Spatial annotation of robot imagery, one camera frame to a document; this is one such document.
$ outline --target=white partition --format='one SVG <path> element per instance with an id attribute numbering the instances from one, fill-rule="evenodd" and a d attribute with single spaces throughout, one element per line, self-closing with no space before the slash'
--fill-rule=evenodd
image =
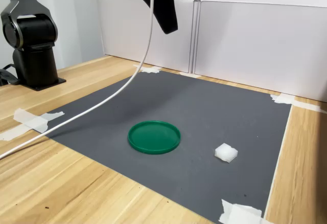
<path id="1" fill-rule="evenodd" d="M 189 71 L 195 1 L 175 0 L 178 31 L 166 35 L 154 19 L 146 63 Z M 149 7 L 143 0 L 98 0 L 98 5 L 105 53 L 141 61 L 148 41 Z"/>
<path id="2" fill-rule="evenodd" d="M 325 6 L 327 0 L 201 0 L 195 73 L 327 101 Z"/>

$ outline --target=white cable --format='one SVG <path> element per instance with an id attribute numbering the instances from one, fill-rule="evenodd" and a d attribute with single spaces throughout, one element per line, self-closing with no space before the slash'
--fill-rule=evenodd
<path id="1" fill-rule="evenodd" d="M 148 46 L 147 46 L 147 50 L 146 50 L 146 52 L 145 52 L 144 58 L 143 58 L 143 60 L 141 61 L 141 63 L 139 64 L 139 66 L 138 66 L 137 70 L 135 71 L 135 73 L 133 74 L 133 76 L 131 76 L 131 78 L 130 78 L 130 79 L 129 79 L 129 80 L 128 80 L 128 81 L 127 81 L 127 82 L 126 82 L 126 83 L 125 83 L 125 84 L 124 84 L 120 89 L 119 89 L 119 90 L 117 90 L 116 93 L 114 93 L 113 95 L 111 95 L 110 97 L 108 97 L 107 99 L 105 99 L 104 101 L 102 101 L 102 102 L 100 102 L 99 104 L 97 104 L 97 105 L 91 107 L 90 109 L 88 109 L 88 110 L 86 110 L 86 111 L 84 111 L 84 112 L 82 112 L 82 113 L 80 113 L 80 114 L 78 114 L 78 115 L 76 115 L 76 116 L 74 116 L 74 117 L 68 119 L 67 121 L 65 121 L 65 122 L 63 122 L 63 123 L 61 123 L 61 124 L 59 124 L 59 125 L 57 125 L 57 126 L 51 128 L 51 129 L 49 129 L 48 131 L 46 131 L 46 132 L 44 132 L 44 133 L 42 133 L 42 134 L 40 134 L 40 135 L 38 135 L 38 136 L 36 136 L 36 137 L 30 139 L 29 141 L 26 141 L 26 142 L 20 144 L 19 146 L 16 146 L 16 147 L 14 147 L 13 149 L 11 149 L 11 150 L 9 150 L 9 151 L 7 151 L 7 152 L 1 154 L 1 155 L 0 155 L 0 160 L 1 160 L 2 158 L 4 158 L 5 156 L 7 156 L 7 155 L 13 153 L 14 151 L 16 151 L 16 150 L 22 148 L 23 146 L 26 146 L 26 145 L 30 144 L 31 142 L 33 142 L 33 141 L 35 141 L 35 140 L 41 138 L 42 136 L 45 136 L 45 135 L 47 135 L 48 133 L 51 133 L 52 131 L 56 130 L 57 128 L 60 128 L 61 126 L 63 126 L 63 125 L 65 125 L 65 124 L 67 124 L 67 123 L 69 123 L 69 122 L 71 122 L 71 121 L 73 121 L 73 120 L 75 120 L 75 119 L 77 119 L 77 118 L 79 118 L 79 117 L 81 117 L 81 116 L 83 116 L 83 115 L 89 113 L 90 111 L 92 111 L 92 110 L 98 108 L 100 105 L 103 105 L 104 103 L 106 103 L 107 101 L 109 101 L 109 100 L 111 100 L 113 97 L 115 97 L 117 94 L 119 94 L 121 91 L 123 91 L 123 90 L 124 90 L 124 89 L 125 89 L 125 88 L 130 84 L 130 83 L 131 83 L 131 81 L 133 81 L 134 77 L 138 74 L 138 72 L 140 71 L 140 69 L 141 69 L 141 67 L 142 67 L 142 65 L 143 65 L 143 63 L 144 63 L 144 61 L 145 61 L 145 59 L 146 59 L 146 57 L 147 57 L 147 55 L 148 55 L 148 51 L 149 51 L 149 47 L 150 47 L 150 42 L 151 42 L 151 36 L 152 36 L 152 26 L 153 26 L 153 7 L 154 7 L 154 0 L 150 0 L 150 35 L 149 35 L 149 42 L 148 42 Z"/>

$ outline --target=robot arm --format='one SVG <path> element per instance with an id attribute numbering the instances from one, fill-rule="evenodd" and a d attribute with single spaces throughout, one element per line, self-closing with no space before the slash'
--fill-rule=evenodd
<path id="1" fill-rule="evenodd" d="M 150 6 L 150 0 L 143 0 Z M 154 0 L 154 16 L 162 31 L 170 34 L 178 30 L 174 0 Z"/>

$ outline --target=white foam cube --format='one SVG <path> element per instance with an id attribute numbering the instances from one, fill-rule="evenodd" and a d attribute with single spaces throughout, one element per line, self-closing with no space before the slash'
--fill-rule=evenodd
<path id="1" fill-rule="evenodd" d="M 227 144 L 222 144 L 215 150 L 215 156 L 223 161 L 230 163 L 237 157 L 238 151 Z"/>

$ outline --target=green plastic lid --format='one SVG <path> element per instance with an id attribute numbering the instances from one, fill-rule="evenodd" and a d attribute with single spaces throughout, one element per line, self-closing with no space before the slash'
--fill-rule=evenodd
<path id="1" fill-rule="evenodd" d="M 147 154 L 164 154 L 174 150 L 180 141 L 180 132 L 172 124 L 145 121 L 134 125 L 128 132 L 129 144 Z"/>

